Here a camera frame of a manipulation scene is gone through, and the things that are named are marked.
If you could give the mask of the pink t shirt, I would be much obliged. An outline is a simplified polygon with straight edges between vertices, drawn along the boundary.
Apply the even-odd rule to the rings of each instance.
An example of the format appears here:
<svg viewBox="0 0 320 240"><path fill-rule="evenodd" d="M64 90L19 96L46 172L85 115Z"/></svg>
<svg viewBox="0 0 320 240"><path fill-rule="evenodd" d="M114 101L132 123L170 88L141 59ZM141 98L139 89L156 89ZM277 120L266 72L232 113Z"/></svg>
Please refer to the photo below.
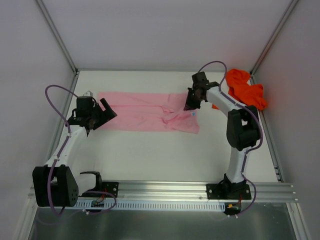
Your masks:
<svg viewBox="0 0 320 240"><path fill-rule="evenodd" d="M198 134L196 111L184 111L187 93L99 92L117 116L105 129L133 132L174 132Z"/></svg>

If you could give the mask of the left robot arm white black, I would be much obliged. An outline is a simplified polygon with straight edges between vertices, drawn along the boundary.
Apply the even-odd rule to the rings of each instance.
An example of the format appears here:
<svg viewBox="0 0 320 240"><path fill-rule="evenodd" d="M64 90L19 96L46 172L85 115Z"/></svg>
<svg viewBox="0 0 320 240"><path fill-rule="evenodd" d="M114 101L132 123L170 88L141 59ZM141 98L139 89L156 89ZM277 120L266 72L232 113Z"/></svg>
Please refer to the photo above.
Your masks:
<svg viewBox="0 0 320 240"><path fill-rule="evenodd" d="M77 97L76 107L67 119L62 140L44 166L32 172L36 203L39 207L73 207L78 197L102 195L104 183L97 171L74 172L78 151L90 132L117 116L105 98Z"/></svg>

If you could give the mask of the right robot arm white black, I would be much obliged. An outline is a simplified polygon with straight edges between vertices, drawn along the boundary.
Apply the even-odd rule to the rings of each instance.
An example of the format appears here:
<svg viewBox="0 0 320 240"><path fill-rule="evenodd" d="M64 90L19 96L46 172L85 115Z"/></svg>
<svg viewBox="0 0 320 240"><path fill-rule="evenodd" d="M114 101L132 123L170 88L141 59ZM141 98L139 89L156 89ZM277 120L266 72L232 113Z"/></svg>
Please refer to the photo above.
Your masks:
<svg viewBox="0 0 320 240"><path fill-rule="evenodd" d="M201 107L205 101L214 104L227 117L226 138L231 147L229 165L219 183L208 183L206 194L209 200L251 199L250 186L245 177L249 153L262 144L263 134L255 106L243 105L222 91L221 84L210 82L204 72L192 75L188 88L185 111Z"/></svg>

